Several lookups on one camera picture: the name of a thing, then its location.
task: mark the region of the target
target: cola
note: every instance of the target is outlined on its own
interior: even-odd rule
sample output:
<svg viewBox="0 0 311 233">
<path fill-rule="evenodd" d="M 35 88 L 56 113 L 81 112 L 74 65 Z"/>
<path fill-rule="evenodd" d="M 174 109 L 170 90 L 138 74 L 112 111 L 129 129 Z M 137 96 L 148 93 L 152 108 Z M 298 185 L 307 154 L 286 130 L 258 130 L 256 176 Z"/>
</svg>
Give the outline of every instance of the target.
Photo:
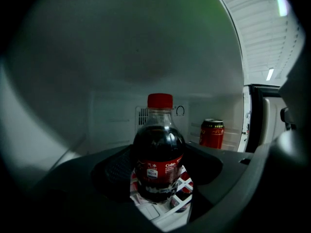
<svg viewBox="0 0 311 233">
<path fill-rule="evenodd" d="M 148 118 L 133 144 L 138 192 L 151 202 L 167 201 L 178 187 L 185 141 L 173 123 L 172 107 L 171 95 L 149 95 Z"/>
<path fill-rule="evenodd" d="M 224 121 L 211 118 L 205 119 L 201 125 L 200 145 L 221 149 L 224 129 Z"/>
</svg>

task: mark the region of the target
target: refrigerator wall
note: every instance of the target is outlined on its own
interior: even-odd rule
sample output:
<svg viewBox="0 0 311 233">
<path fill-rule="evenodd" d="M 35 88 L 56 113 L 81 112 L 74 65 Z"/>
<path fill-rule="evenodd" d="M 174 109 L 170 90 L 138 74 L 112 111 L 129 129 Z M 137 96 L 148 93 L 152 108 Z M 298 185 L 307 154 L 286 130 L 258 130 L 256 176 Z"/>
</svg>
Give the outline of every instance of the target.
<svg viewBox="0 0 311 233">
<path fill-rule="evenodd" d="M 224 148 L 237 150 L 242 55 L 221 0 L 37 0 L 1 68 L 1 138 L 9 139 L 1 154 L 24 187 L 70 152 L 131 144 L 151 93 L 184 107 L 174 121 L 187 141 L 198 142 L 202 121 L 217 117 Z"/>
</svg>

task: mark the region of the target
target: can lid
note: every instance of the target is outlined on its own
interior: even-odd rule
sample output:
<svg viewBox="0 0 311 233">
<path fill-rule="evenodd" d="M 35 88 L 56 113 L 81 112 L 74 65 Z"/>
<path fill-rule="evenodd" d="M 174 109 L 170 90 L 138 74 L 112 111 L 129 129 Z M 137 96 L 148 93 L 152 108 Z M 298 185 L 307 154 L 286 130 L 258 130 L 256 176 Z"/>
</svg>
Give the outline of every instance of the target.
<svg viewBox="0 0 311 233">
<path fill-rule="evenodd" d="M 172 109 L 173 96 L 165 93 L 153 93 L 148 96 L 148 108 Z"/>
<path fill-rule="evenodd" d="M 207 119 L 204 119 L 204 122 L 215 122 L 215 123 L 220 123 L 220 122 L 224 122 L 224 120 L 207 118 Z"/>
</svg>

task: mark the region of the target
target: ceiling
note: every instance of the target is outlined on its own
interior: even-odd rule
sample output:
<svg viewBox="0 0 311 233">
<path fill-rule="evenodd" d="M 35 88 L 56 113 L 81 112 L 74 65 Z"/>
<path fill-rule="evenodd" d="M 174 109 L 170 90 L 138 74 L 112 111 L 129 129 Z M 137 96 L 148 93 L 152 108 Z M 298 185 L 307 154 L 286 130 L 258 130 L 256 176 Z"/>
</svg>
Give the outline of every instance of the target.
<svg viewBox="0 0 311 233">
<path fill-rule="evenodd" d="M 241 43 L 244 84 L 282 85 L 297 60 L 305 33 L 290 5 L 280 16 L 277 0 L 223 0 Z M 270 68 L 274 72 L 266 81 Z"/>
</svg>

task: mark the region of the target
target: refrigerator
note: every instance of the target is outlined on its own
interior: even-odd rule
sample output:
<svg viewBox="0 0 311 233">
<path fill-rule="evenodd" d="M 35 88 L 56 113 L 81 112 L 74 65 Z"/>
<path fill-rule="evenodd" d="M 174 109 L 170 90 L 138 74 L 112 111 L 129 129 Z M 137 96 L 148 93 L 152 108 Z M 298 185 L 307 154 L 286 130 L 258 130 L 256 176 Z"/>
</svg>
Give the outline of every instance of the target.
<svg viewBox="0 0 311 233">
<path fill-rule="evenodd" d="M 286 105 L 244 86 L 243 65 L 223 0 L 37 0 L 0 59 L 3 162 L 28 194 L 70 160 L 121 151 L 144 125 L 151 93 L 172 94 L 189 146 L 204 149 L 201 124 L 217 118 L 225 132 L 216 155 L 247 160 L 285 131 L 269 111 Z M 178 182 L 191 189 L 191 178 Z M 189 208 L 176 211 L 192 196 L 174 208 L 139 200 L 135 189 L 131 199 L 165 232 L 189 219 Z"/>
</svg>

